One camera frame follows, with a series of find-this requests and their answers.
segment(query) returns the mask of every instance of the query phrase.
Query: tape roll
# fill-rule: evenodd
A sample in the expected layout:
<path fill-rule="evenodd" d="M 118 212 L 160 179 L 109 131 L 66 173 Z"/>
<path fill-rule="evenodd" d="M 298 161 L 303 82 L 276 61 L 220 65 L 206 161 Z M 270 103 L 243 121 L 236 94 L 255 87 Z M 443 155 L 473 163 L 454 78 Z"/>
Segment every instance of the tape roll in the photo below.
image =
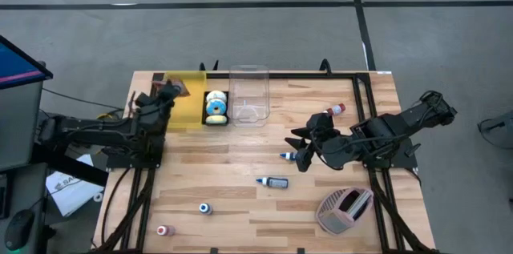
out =
<path fill-rule="evenodd" d="M 222 91 L 211 91 L 207 95 L 207 103 L 210 102 L 211 99 L 221 99 L 226 103 L 226 94 Z"/>
<path fill-rule="evenodd" d="M 98 194 L 94 195 L 94 196 L 93 196 L 93 200 L 94 200 L 95 202 L 102 202 L 102 200 L 103 200 L 103 194 L 102 194 L 102 193 L 98 193 Z"/>
<path fill-rule="evenodd" d="M 222 99 L 211 99 L 207 103 L 208 115 L 224 115 L 226 112 L 226 103 Z"/>
<path fill-rule="evenodd" d="M 212 115 L 206 118 L 207 124 L 225 124 L 228 120 L 223 115 Z"/>

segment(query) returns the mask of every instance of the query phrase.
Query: pink object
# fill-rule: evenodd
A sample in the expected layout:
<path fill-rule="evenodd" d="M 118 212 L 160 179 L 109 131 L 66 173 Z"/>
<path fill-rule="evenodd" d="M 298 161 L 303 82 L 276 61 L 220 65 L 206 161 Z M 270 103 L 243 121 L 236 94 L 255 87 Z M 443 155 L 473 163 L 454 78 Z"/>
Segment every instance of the pink object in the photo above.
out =
<path fill-rule="evenodd" d="M 11 75 L 11 76 L 7 76 L 7 77 L 0 77 L 0 83 L 12 81 L 15 79 L 28 78 L 28 77 L 32 77 L 32 76 L 40 75 L 40 74 L 42 74 L 41 71 L 30 71 L 30 72 L 26 72 L 23 74 Z"/>
<path fill-rule="evenodd" d="M 172 236 L 176 232 L 173 226 L 162 225 L 157 228 L 157 234 L 160 236 Z"/>
<path fill-rule="evenodd" d="M 357 192 L 359 195 L 368 193 L 368 198 L 363 205 L 362 210 L 356 216 L 356 219 L 347 212 L 350 209 L 351 203 L 343 203 L 345 199 L 348 199 L 348 196 L 351 195 L 352 192 Z M 373 192 L 365 188 L 350 187 L 347 189 L 336 190 L 322 200 L 315 213 L 315 218 L 324 231 L 332 235 L 338 235 L 353 227 L 357 220 L 372 207 L 373 196 Z"/>

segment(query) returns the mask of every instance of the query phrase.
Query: monitor screen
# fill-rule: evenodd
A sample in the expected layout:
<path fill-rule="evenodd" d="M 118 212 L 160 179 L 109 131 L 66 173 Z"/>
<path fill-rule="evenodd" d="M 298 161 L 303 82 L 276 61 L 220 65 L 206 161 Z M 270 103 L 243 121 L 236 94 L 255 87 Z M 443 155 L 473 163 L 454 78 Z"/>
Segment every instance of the monitor screen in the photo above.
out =
<path fill-rule="evenodd" d="M 51 78 L 41 64 L 0 36 L 0 89 Z"/>

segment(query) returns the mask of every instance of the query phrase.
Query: computer mouse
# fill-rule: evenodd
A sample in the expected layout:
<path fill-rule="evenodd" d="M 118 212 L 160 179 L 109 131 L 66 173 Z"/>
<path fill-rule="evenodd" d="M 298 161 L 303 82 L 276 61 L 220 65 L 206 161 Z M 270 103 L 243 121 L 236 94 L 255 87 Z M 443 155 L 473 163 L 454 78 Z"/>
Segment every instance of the computer mouse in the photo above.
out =
<path fill-rule="evenodd" d="M 32 210 L 25 209 L 14 214 L 7 226 L 4 237 L 7 249 L 15 251 L 25 246 L 29 240 L 33 222 L 34 213 Z"/>

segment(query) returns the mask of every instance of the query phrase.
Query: white paper bag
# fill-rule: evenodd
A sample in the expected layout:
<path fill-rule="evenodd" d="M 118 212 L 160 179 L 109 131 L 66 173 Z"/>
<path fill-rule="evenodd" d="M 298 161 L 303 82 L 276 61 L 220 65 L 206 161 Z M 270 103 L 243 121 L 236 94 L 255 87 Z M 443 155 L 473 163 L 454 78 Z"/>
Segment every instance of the white paper bag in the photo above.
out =
<path fill-rule="evenodd" d="M 90 166 L 93 165 L 89 154 L 82 155 L 77 161 Z M 64 217 L 71 215 L 94 195 L 103 191 L 103 187 L 101 186 L 81 181 L 80 179 L 58 171 L 46 178 L 46 188 L 49 193 L 56 192 L 52 197 Z"/>

